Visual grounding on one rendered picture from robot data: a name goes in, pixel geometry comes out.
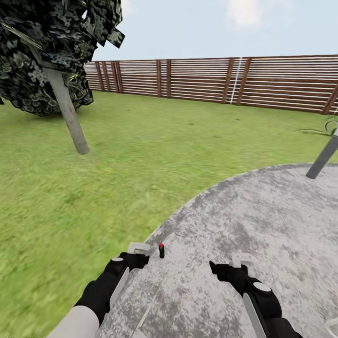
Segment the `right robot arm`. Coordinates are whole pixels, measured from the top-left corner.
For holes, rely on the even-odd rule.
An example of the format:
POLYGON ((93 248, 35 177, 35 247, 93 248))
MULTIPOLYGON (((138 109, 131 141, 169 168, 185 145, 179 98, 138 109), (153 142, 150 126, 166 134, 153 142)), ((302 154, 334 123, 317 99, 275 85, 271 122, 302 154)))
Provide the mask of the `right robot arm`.
POLYGON ((213 274, 221 282, 230 282, 244 299, 249 319, 257 338, 303 338, 294 331, 290 322, 282 318, 282 310, 272 289, 255 277, 248 275, 248 267, 241 261, 253 261, 249 253, 231 253, 229 264, 209 261, 213 274))

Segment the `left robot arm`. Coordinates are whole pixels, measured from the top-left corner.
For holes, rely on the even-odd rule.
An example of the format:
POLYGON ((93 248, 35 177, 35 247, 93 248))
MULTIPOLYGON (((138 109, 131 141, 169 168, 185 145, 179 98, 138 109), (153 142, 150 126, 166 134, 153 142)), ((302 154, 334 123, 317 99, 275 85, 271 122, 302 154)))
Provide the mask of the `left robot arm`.
POLYGON ((110 260, 104 272, 85 288, 80 300, 47 338, 95 338, 105 314, 109 313, 120 294, 129 271, 148 264, 150 256, 136 253, 148 251, 146 243, 130 242, 128 252, 110 260))

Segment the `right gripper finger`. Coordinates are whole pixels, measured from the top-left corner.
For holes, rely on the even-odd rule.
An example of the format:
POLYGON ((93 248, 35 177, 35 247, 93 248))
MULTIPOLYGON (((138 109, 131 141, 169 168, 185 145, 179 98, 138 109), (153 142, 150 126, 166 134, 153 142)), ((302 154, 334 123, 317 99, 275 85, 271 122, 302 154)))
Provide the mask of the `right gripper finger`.
POLYGON ((212 261, 209 261, 209 263, 213 274, 217 274, 217 264, 214 264, 212 261))

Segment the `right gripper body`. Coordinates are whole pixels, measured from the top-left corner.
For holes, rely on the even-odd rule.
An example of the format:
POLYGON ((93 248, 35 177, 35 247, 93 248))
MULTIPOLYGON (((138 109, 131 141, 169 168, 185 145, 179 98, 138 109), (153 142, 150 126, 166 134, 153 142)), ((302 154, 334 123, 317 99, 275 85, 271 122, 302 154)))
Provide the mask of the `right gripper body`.
POLYGON ((241 268, 233 268, 229 264, 218 264, 217 265, 217 278, 221 282, 230 282, 235 290, 236 288, 236 278, 239 275, 247 275, 248 267, 241 264, 241 268))

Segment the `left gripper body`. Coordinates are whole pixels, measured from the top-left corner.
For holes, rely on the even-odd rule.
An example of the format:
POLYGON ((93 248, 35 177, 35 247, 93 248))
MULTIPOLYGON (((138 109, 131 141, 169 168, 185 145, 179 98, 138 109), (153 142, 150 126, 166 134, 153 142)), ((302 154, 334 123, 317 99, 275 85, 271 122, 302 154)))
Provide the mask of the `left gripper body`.
POLYGON ((138 268, 138 269, 143 269, 145 266, 145 254, 129 254, 127 252, 122 252, 121 253, 122 257, 129 257, 132 261, 132 269, 138 268))

